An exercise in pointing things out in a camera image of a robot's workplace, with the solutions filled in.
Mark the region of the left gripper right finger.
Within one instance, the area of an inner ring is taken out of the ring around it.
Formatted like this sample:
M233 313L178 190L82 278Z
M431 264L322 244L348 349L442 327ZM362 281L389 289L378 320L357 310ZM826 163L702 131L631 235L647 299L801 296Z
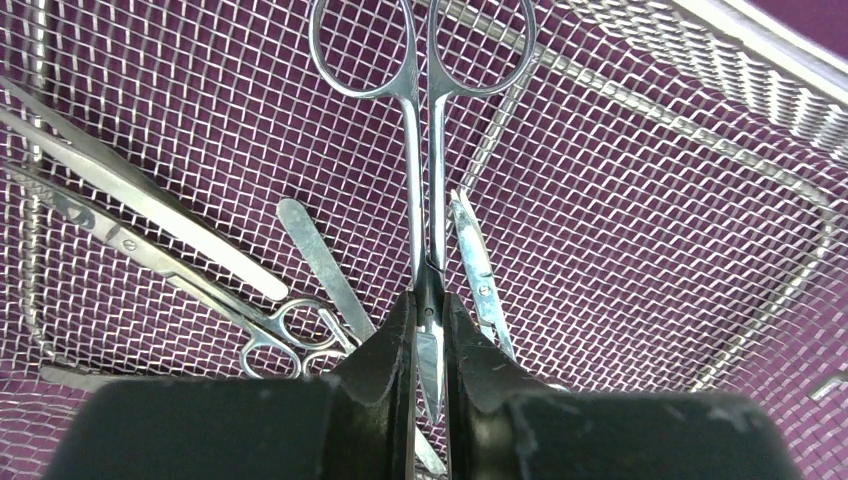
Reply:
M575 393L525 372L444 298L453 479L797 479L770 418L723 392Z

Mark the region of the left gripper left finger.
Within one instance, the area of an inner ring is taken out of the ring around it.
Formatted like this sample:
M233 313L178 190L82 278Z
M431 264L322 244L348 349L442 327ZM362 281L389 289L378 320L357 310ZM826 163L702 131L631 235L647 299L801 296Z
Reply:
M416 302L308 379L122 378L98 388L47 479L410 479Z

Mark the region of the surgical forceps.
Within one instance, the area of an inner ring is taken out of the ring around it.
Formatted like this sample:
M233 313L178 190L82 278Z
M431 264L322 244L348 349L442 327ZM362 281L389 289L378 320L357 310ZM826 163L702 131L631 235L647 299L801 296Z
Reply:
M340 80L326 61L320 34L326 4L313 3L309 14L310 54L320 76L337 92L354 99L393 98L400 104L406 155L407 219L411 257L412 291L417 304L418 371L426 412L437 420L445 400L445 334L443 303L446 296L446 109L450 98L487 98L515 85L528 70L536 45L537 22L530 1L519 4L525 25L524 44L517 66L500 81L470 86L446 68L439 51L439 2L427 11L427 68L419 69L417 35L411 2L400 8L404 20L405 47L398 71L384 84L357 89Z

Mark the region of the metal mesh instrument tray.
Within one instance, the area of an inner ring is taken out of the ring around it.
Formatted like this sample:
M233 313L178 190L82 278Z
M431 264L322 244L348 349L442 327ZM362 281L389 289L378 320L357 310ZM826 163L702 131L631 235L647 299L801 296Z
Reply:
M456 97L447 185L481 224L517 359L569 389L757 401L808 479L847 475L847 98L695 1L538 1L536 63ZM307 1L5 1L1 73L271 269L325 291L299 200L374 320L409 284L402 114L315 69ZM1 475L38 477L85 401L64 363L240 374L245 334L1 184Z

